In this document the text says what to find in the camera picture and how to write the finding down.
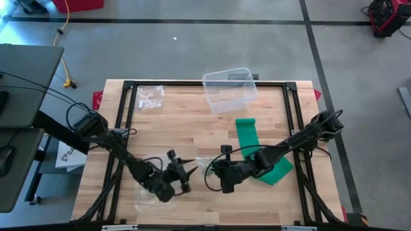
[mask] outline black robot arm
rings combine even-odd
[[[283,140],[277,145],[260,148],[251,153],[245,160],[231,161],[229,153],[232,147],[222,146],[222,153],[227,153],[225,159],[214,161],[211,169],[215,175],[220,178],[220,185],[223,193],[234,192],[234,185],[242,183],[250,176],[259,178],[269,171],[273,170],[274,165],[279,162],[285,154],[293,151],[313,151],[318,146],[318,141],[327,142],[339,134],[344,127],[338,120],[342,111],[331,114],[327,111],[316,115],[311,123],[304,129],[298,131],[289,138]],[[315,189],[309,183],[307,177],[302,176],[302,182],[306,186],[313,199],[319,204],[321,211],[329,222],[340,222],[339,219],[332,215],[326,207]]]
[[[170,163],[163,170],[149,161],[135,158],[127,151],[122,133],[115,130],[109,131],[107,120],[97,112],[91,112],[82,117],[72,129],[83,137],[84,141],[94,142],[108,150],[119,160],[119,164],[128,167],[134,180],[146,190],[154,193],[160,201],[167,202],[175,195],[171,183],[177,180],[181,182],[182,193],[190,192],[188,181],[195,169],[186,172],[183,164],[193,160],[176,158],[174,150],[170,150],[167,152]]]

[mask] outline red equipment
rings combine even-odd
[[[84,10],[94,10],[104,7],[104,0],[66,0],[70,12],[79,12]],[[52,0],[60,13],[67,13],[67,7],[64,0]]]
[[[368,9],[375,37],[391,35],[411,16],[408,0],[374,0]]]

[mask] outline green towel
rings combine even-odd
[[[256,119],[236,119],[240,147],[259,144],[255,123]],[[260,148],[245,148],[241,150],[241,154],[243,157],[246,157],[258,149]],[[293,169],[293,165],[286,158],[281,157],[280,161],[275,164],[274,169],[258,178],[258,180],[274,185],[291,171],[291,169]]]

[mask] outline plastic storage bin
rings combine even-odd
[[[205,74],[202,82],[212,114],[247,108],[257,96],[254,79],[245,67]]]

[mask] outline wooden table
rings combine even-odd
[[[297,81],[298,94],[305,123],[319,110],[310,81]],[[119,106],[123,80],[107,80],[99,113],[113,127]],[[129,138],[128,150],[136,157],[164,155],[174,149],[179,157],[215,157],[221,144],[238,148],[236,118],[256,118],[256,129],[261,144],[276,144],[288,137],[287,117],[281,88],[259,87],[258,97],[248,109],[227,114],[210,113],[202,87],[164,87],[164,102],[161,108],[136,110],[131,128],[137,134]],[[128,110],[128,94],[122,127]],[[294,123],[297,128],[295,113]],[[74,205],[73,219],[79,218],[92,205],[101,191],[108,152],[95,149],[89,152],[82,181]],[[241,158],[240,153],[234,158]],[[292,154],[286,158],[293,164]],[[312,166],[317,190],[335,216],[343,219],[340,199],[329,157],[315,150]],[[195,162],[186,169],[196,166]],[[203,174],[195,171],[190,179],[192,191],[174,197],[171,205],[161,209],[136,211],[136,182],[125,168],[119,193],[116,221],[127,219],[137,224],[215,224],[215,225],[291,225],[302,221],[301,203],[295,170],[291,170],[274,186],[249,178],[235,186],[235,192],[222,194],[210,191],[204,185]],[[218,181],[210,184],[217,188]],[[314,218],[312,200],[308,192],[308,206]],[[110,207],[107,200],[106,212]]]

